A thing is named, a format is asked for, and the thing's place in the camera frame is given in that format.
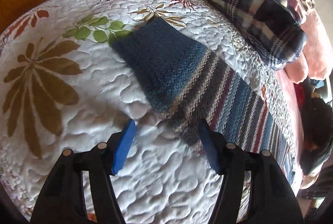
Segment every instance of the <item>gold leaf print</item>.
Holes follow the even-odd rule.
[[[15,94],[18,92],[18,90],[22,86],[22,82],[23,82],[23,76],[21,76],[19,79],[17,79],[14,82],[13,86],[7,92],[5,102],[3,103],[3,106],[2,106],[3,114],[5,114],[8,111],[8,109],[10,108],[10,105],[13,101]]]
[[[80,66],[76,62],[66,58],[51,58],[37,64],[61,75],[78,75],[82,73]]]
[[[27,141],[30,151],[41,159],[42,149],[37,137],[35,117],[31,110],[30,94],[28,90],[25,92],[24,97],[23,126],[25,140]]]
[[[32,53],[34,52],[35,46],[33,43],[29,43],[27,46],[27,50],[25,51],[25,56],[31,59]]]
[[[56,136],[62,134],[62,122],[60,110],[54,105],[53,100],[47,95],[39,85],[36,77],[32,76],[33,101],[42,125]]]
[[[50,42],[44,49],[39,52],[39,55],[44,54],[46,51],[48,51],[55,43],[56,41]]]
[[[35,68],[35,70],[44,88],[56,102],[63,105],[76,105],[78,103],[79,95],[70,85],[42,69]]]
[[[24,91],[24,86],[21,86],[12,104],[12,110],[10,112],[9,119],[7,121],[7,132],[9,137],[11,137],[14,134],[15,129],[17,127],[17,120],[19,118],[20,111],[22,108],[23,91]]]
[[[76,50],[79,47],[79,45],[74,41],[62,41],[59,44],[57,44],[55,47],[51,48],[46,53],[40,55],[40,57],[37,60],[45,60],[53,57],[60,57],[64,54],[67,54],[73,50]]]
[[[46,130],[60,136],[63,132],[61,111],[55,102],[62,105],[75,105],[79,102],[79,94],[46,69],[61,75],[81,74],[79,64],[67,58],[59,58],[78,47],[74,41],[62,41],[57,45],[53,41],[38,53],[36,46],[29,43],[25,54],[17,57],[17,61],[24,63],[24,66],[10,70],[4,78],[4,83],[13,81],[2,107],[3,114],[10,111],[7,120],[8,135],[11,137],[14,134],[23,106],[24,137],[31,152],[38,158],[42,157],[42,149],[36,119],[39,119]]]
[[[20,76],[22,74],[23,70],[25,69],[25,66],[17,67],[15,69],[12,69],[8,72],[7,76],[3,79],[3,82],[8,83],[9,81],[12,81]]]

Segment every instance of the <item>blue gripper pad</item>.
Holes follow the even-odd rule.
[[[114,152],[114,160],[111,168],[113,174],[117,174],[118,171],[123,168],[136,131],[137,127],[135,126],[135,122],[132,119],[129,119],[127,126],[122,131],[122,137]]]
[[[204,150],[206,152],[206,156],[210,167],[219,174],[220,164],[219,164],[219,152],[214,145],[213,140],[211,139],[211,129],[205,120],[199,121],[199,138],[203,144]]]

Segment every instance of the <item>white quilted bedspread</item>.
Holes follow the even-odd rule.
[[[124,168],[111,178],[125,221],[208,222],[222,178],[210,169],[204,154],[188,147],[166,127],[147,102],[133,71],[108,45],[143,26],[153,15],[162,16],[186,36],[210,47],[266,98],[269,111],[284,126],[284,136],[296,152],[285,101],[274,73],[263,65],[234,26],[205,0],[50,0],[20,17],[0,37],[1,182],[28,219],[48,173],[65,148],[75,152],[89,150],[121,130],[127,118],[133,118],[138,127],[136,137]],[[68,67],[73,68],[53,71],[52,66],[43,68],[36,62],[56,47],[58,53],[51,54],[52,63],[59,66],[64,61],[59,59],[66,58]],[[15,82],[8,75],[22,66],[29,75],[23,86],[24,101],[19,104],[8,100]],[[77,94],[69,90],[72,103],[65,103],[67,95],[59,96],[59,100],[53,97],[52,88],[48,91],[36,70],[29,67],[44,69],[55,77],[51,80],[60,79],[61,84],[67,84],[62,86],[74,89]],[[61,131],[45,127],[42,122],[43,114],[36,104],[41,96],[37,94],[33,75],[39,88],[47,91],[44,102],[51,99]],[[8,111],[6,101],[11,103]],[[18,115],[11,115],[12,110],[18,110]],[[34,118],[35,132],[27,130],[25,114],[30,114],[26,122],[30,127],[31,117]],[[93,212],[87,174],[84,187],[88,212]],[[248,193],[245,189],[243,209]]]

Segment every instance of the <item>red stripe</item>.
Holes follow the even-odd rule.
[[[230,71],[229,71],[229,75],[228,75],[228,78],[227,78],[227,82],[226,82],[226,85],[225,87],[223,88],[223,91],[222,91],[222,95],[221,95],[221,98],[220,98],[220,101],[219,101],[219,104],[217,105],[217,108],[216,108],[216,111],[214,113],[214,117],[213,119],[211,120],[211,123],[210,123],[210,128],[211,129],[214,129],[214,126],[216,124],[216,121],[219,117],[219,114],[222,110],[222,107],[224,105],[224,100],[228,94],[228,91],[229,91],[229,87],[230,87],[230,83],[232,81],[232,77],[234,76],[234,70],[232,68],[230,68]]]
[[[253,148],[254,153],[258,152],[258,146],[259,146],[259,143],[260,143],[260,138],[262,136],[262,129],[264,128],[264,123],[265,123],[265,120],[266,120],[266,115],[267,115],[268,108],[267,108],[266,104],[264,104],[264,105],[265,105],[264,111],[262,113],[261,121],[260,121],[258,132],[257,132],[257,139],[255,140],[255,144],[254,144],[254,148]]]

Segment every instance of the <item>bed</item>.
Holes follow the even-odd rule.
[[[208,222],[222,177],[204,151],[188,146],[151,108],[131,68],[112,50],[117,38],[153,16],[211,48],[267,103],[283,126],[288,153],[280,166],[297,193],[303,130],[292,82],[283,70],[264,65],[206,0],[49,0],[0,36],[1,183],[27,219],[64,149],[89,150],[133,118],[138,132],[124,168],[112,178],[125,221]],[[31,78],[19,80],[25,72]],[[25,100],[15,101],[23,93]],[[49,101],[50,110],[41,110],[40,101]],[[247,179],[239,219],[249,186]],[[88,174],[84,189],[93,214]]]

